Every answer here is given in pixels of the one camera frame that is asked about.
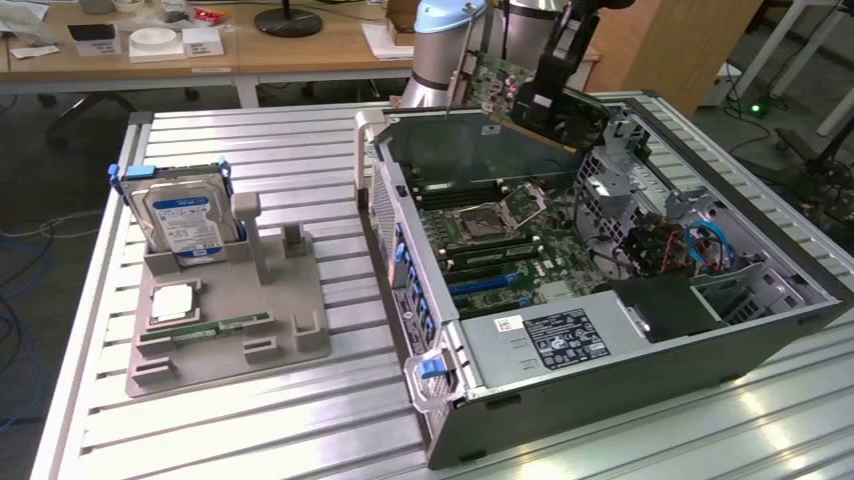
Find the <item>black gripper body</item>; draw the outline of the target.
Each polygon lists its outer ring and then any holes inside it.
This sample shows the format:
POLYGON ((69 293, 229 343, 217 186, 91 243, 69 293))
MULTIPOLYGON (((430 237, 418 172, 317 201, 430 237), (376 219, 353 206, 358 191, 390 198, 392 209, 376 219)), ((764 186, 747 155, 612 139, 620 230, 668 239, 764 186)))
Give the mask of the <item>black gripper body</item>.
POLYGON ((597 13, 602 9, 622 10, 633 6, 636 0, 572 0, 573 13, 597 13))

